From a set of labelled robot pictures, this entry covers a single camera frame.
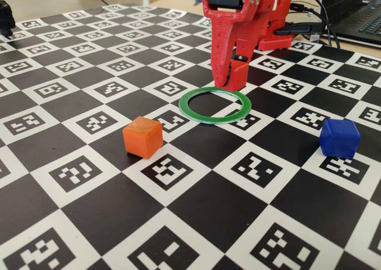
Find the laptop keyboard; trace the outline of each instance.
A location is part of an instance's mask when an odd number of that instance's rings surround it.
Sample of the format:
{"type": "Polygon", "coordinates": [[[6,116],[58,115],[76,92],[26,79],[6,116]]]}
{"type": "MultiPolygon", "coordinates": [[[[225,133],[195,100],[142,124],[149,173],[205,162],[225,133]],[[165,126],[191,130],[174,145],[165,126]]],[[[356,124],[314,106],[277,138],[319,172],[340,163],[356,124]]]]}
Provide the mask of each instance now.
{"type": "Polygon", "coordinates": [[[381,36],[381,12],[373,16],[362,28],[358,30],[359,32],[375,34],[381,36]]]}

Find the green ring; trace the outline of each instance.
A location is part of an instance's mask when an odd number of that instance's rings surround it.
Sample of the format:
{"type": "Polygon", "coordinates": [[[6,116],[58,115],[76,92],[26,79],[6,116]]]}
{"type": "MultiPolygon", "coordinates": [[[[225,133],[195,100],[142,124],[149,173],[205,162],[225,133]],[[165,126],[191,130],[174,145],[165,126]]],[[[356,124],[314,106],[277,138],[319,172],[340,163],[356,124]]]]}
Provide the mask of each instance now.
{"type": "Polygon", "coordinates": [[[185,95],[183,95],[179,101],[179,108],[186,117],[194,121],[206,124],[224,124],[233,123],[245,118],[245,116],[247,116],[251,110],[251,101],[247,96],[240,92],[230,92],[228,90],[219,89],[218,87],[202,87],[199,89],[191,90],[190,92],[187,92],[185,95]],[[191,108],[188,105],[189,101],[194,96],[208,92],[227,93],[230,96],[234,96],[241,102],[241,110],[227,117],[206,117],[204,115],[197,114],[196,112],[191,110],[191,108]]]}

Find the blue cube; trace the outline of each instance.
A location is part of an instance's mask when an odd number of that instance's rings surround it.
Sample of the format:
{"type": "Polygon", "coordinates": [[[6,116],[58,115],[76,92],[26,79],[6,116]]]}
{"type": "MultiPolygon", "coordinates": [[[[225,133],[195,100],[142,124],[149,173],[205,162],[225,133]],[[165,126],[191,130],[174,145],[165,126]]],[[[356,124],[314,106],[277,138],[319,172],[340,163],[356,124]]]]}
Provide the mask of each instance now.
{"type": "Polygon", "coordinates": [[[325,120],[320,133],[320,146],[325,156],[353,158],[361,135],[350,120],[325,120]]]}

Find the wooden table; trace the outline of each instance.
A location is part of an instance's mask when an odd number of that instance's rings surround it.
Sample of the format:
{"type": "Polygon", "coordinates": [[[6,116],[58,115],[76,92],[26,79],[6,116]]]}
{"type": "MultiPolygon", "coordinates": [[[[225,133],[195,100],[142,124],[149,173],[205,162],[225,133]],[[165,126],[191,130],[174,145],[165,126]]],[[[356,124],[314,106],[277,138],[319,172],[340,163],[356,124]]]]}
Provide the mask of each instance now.
{"type": "MultiPolygon", "coordinates": [[[[311,2],[311,0],[293,0],[293,1],[306,1],[311,2]]],[[[183,10],[186,12],[194,14],[203,14],[202,5],[199,4],[194,6],[194,0],[159,0],[153,2],[151,5],[156,7],[169,8],[174,10],[183,10]]],[[[305,14],[290,14],[287,17],[288,22],[303,22],[303,21],[313,21],[312,18],[307,17],[305,14]]],[[[302,36],[298,36],[296,39],[303,40],[302,36]]],[[[380,57],[381,51],[379,48],[372,48],[370,46],[365,46],[361,44],[351,43],[347,41],[340,41],[341,48],[349,51],[359,52],[370,56],[380,57]]]]}

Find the checkerboard mat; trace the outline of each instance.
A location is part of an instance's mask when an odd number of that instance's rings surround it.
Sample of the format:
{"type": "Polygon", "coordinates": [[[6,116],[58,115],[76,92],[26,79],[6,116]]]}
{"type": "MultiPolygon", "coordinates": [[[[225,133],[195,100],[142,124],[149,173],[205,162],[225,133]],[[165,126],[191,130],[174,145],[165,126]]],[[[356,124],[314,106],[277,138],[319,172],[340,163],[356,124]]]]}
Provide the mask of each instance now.
{"type": "Polygon", "coordinates": [[[120,4],[0,38],[0,269],[381,269],[381,60],[255,51],[250,114],[204,125],[177,104],[210,50],[203,16],[120,4]],[[149,160],[124,150],[139,115],[163,124],[149,160]],[[354,159],[323,156],[326,118],[357,123],[354,159]]]}

